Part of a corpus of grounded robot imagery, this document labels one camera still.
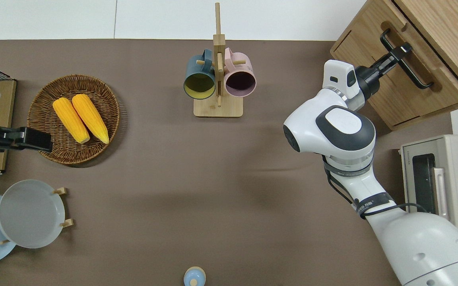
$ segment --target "drawer handle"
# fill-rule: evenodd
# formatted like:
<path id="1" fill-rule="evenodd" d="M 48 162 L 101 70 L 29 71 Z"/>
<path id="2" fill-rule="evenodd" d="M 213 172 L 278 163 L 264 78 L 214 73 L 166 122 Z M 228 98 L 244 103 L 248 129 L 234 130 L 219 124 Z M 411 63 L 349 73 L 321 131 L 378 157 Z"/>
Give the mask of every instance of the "drawer handle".
<path id="1" fill-rule="evenodd" d="M 388 41 L 388 39 L 386 38 L 386 35 L 390 32 L 390 29 L 386 29 L 383 34 L 381 34 L 380 36 L 380 41 L 381 43 L 383 44 L 383 46 L 386 48 L 387 51 L 391 51 L 393 50 L 393 46 L 390 44 L 390 42 Z M 424 84 L 420 81 L 420 79 L 418 78 L 418 76 L 416 76 L 416 74 L 413 72 L 413 70 L 411 70 L 411 68 L 409 67 L 408 64 L 406 64 L 406 62 L 401 59 L 398 61 L 398 65 L 400 65 L 400 67 L 402 67 L 402 70 L 404 70 L 404 72 L 409 76 L 409 78 L 413 81 L 413 83 L 416 85 L 416 87 L 418 87 L 419 89 L 427 89 L 429 88 L 431 85 L 433 85 L 434 83 L 431 82 L 431 83 L 427 83 L 427 84 Z"/>

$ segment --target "yellow corn cob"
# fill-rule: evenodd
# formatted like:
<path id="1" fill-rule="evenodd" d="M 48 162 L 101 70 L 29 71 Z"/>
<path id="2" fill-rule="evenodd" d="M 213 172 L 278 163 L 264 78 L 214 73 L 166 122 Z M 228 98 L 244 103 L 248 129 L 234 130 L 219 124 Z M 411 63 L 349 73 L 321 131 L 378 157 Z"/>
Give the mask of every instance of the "yellow corn cob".
<path id="1" fill-rule="evenodd" d="M 97 109 L 85 94 L 78 94 L 72 98 L 73 107 L 79 114 L 84 124 L 93 133 L 93 135 L 100 139 L 105 144 L 109 144 L 109 134 L 107 127 L 102 121 Z"/>
<path id="2" fill-rule="evenodd" d="M 70 100 L 65 97 L 59 98 L 52 103 L 52 107 L 75 141 L 83 144 L 89 140 L 86 127 L 73 109 Z"/>

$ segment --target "brown table surface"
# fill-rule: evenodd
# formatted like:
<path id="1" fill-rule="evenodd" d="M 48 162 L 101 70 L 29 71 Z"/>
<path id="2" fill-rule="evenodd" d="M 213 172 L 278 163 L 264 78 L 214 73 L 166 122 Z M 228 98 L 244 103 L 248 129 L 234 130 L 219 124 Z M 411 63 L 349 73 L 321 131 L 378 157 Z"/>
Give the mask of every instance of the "brown table surface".
<path id="1" fill-rule="evenodd" d="M 44 248 L 17 246 L 0 261 L 0 285 L 180 286 L 194 265 L 207 286 L 399 285 L 368 223 L 327 184 L 320 156 L 295 152 L 282 132 L 320 89 L 333 42 L 228 41 L 251 59 L 256 91 L 239 119 L 196 118 L 185 66 L 211 44 L 0 41 L 0 69 L 18 79 L 13 127 L 26 125 L 40 88 L 68 74 L 100 78 L 122 106 L 115 141 L 83 167 L 29 150 L 8 155 L 0 194 L 24 179 L 67 187 L 75 226 Z M 397 201 L 392 149 L 447 133 L 449 114 L 380 132 L 376 176 Z"/>

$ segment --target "black strap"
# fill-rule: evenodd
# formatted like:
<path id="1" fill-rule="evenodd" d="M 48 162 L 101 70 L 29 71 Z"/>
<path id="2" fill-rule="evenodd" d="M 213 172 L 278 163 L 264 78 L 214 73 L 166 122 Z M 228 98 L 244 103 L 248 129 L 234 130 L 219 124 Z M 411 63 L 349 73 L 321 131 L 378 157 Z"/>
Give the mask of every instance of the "black strap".
<path id="1" fill-rule="evenodd" d="M 356 212 L 362 219 L 365 219 L 364 213 L 367 210 L 380 206 L 380 205 L 385 205 L 386 203 L 389 203 L 390 201 L 393 201 L 393 199 L 387 192 L 382 192 L 382 193 L 378 193 L 375 195 L 371 195 L 370 197 L 368 197 L 367 199 L 364 199 L 363 201 L 355 200 Z"/>

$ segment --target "woven basket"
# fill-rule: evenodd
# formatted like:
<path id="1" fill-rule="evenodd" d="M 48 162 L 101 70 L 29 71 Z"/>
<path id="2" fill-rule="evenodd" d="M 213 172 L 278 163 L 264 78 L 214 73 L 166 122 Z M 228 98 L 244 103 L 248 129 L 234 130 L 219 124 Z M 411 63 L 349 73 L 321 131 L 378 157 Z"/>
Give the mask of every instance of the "woven basket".
<path id="1" fill-rule="evenodd" d="M 86 94 L 100 113 L 107 131 L 109 144 L 120 123 L 120 107 L 113 91 L 103 81 L 80 74 L 60 77 L 43 87 L 36 95 L 27 116 L 27 125 L 52 136 L 52 152 L 40 152 L 45 158 L 64 165 L 87 162 L 108 146 L 89 133 L 89 141 L 77 143 L 54 112 L 52 103 L 60 97 L 71 100 L 76 94 Z"/>

